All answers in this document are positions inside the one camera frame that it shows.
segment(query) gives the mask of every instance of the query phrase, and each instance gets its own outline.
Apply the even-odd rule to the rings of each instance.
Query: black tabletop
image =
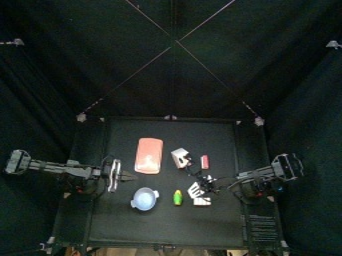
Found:
[[[155,243],[206,248],[242,246],[241,202],[229,191],[222,191],[218,196],[211,195],[211,206],[194,206],[187,189],[196,179],[183,170],[176,169],[171,157],[171,151],[184,148],[195,160],[192,170],[196,171],[200,168],[200,156],[208,155],[210,170],[203,173],[214,178],[233,178],[238,172],[239,158],[242,159],[237,147],[241,147],[241,143],[246,143],[245,137],[237,137],[235,123],[111,120],[98,129],[91,127],[86,130],[90,129],[96,132],[83,131],[78,135],[74,159],[86,164],[95,164],[92,161],[100,161],[102,157],[112,154],[122,160],[122,169],[139,178],[136,181],[119,183],[116,193],[106,193],[96,201],[90,243],[103,243],[107,246],[120,243],[136,245]],[[263,140],[263,137],[255,138],[258,134],[261,133],[253,132],[250,143]],[[159,174],[146,175],[134,171],[140,138],[163,140]],[[254,151],[259,150],[259,156],[255,157],[257,162],[251,159],[249,161],[263,162],[267,156],[262,146],[257,146],[257,149],[251,148]],[[246,152],[243,154],[243,158],[251,157]],[[142,187],[150,187],[160,194],[155,207],[147,212],[132,209],[130,205],[134,193]],[[172,203],[175,190],[183,193],[182,206],[175,206]]]

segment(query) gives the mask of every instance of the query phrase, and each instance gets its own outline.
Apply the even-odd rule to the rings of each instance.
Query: black curtain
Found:
[[[283,230],[305,255],[342,252],[342,51],[331,49],[267,119],[273,156],[295,152],[305,177],[281,197]]]
[[[13,40],[15,35],[0,33],[4,41]],[[66,162],[75,115],[23,46],[0,45],[0,103],[1,170],[15,149],[27,150],[33,159]],[[37,172],[21,176],[1,172],[0,195],[0,254],[29,255],[52,232],[58,183]]]

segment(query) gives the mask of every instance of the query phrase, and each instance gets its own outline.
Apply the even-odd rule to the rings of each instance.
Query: red object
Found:
[[[203,170],[208,169],[208,155],[200,157],[200,166]]]

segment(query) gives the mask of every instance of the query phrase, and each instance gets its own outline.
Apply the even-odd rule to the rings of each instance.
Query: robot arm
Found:
[[[86,181],[99,180],[100,178],[110,179],[108,192],[111,193],[116,191],[118,182],[122,177],[120,160],[118,159],[107,162],[106,166],[102,167],[82,165],[75,160],[68,160],[66,164],[60,164],[35,160],[24,150],[13,150],[4,172],[12,175],[21,175],[29,169],[56,174],[68,174]]]

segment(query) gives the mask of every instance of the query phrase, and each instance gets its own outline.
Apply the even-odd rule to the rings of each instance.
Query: white object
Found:
[[[211,198],[210,197],[194,198],[194,205],[196,205],[196,206],[208,206],[208,205],[211,205]]]
[[[151,188],[140,188],[134,194],[134,200],[131,200],[132,208],[138,208],[140,211],[148,211],[155,206],[159,192]]]
[[[257,126],[265,125],[265,119],[262,119],[259,116],[254,119],[254,123]]]
[[[190,197],[194,199],[194,198],[202,196],[204,194],[204,191],[200,190],[200,187],[199,187],[198,183],[195,182],[191,185],[191,187],[188,188],[187,193],[188,193]]]
[[[78,119],[78,121],[79,122],[86,122],[87,121],[87,115],[86,114],[79,114],[78,116],[76,116],[76,119]]]
[[[182,169],[187,166],[188,160],[184,158],[187,154],[188,152],[183,148],[179,148],[171,152],[178,169]]]

